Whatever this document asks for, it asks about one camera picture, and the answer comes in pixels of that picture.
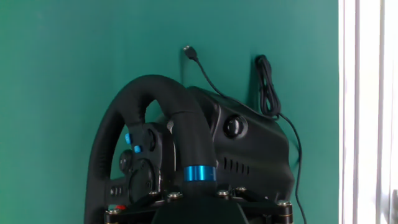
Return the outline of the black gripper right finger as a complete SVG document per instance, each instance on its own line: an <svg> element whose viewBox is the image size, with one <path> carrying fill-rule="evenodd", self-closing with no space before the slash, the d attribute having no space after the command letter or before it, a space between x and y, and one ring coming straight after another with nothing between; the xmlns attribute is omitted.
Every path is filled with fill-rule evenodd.
<svg viewBox="0 0 398 224"><path fill-rule="evenodd" d="M215 196L225 200L237 209L223 208L228 215L237 215L244 223L293 224L292 203L286 200L273 201L245 187L232 188L219 185Z"/></svg>

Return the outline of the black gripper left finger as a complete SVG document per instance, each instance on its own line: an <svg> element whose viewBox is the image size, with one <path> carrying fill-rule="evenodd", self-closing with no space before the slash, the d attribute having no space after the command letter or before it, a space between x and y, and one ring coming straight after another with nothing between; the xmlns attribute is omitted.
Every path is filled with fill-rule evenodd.
<svg viewBox="0 0 398 224"><path fill-rule="evenodd" d="M131 205L116 205L110 210L105 211L104 223L139 223L152 219L158 209L174 200L181 199L183 193L174 192L149 192Z"/></svg>

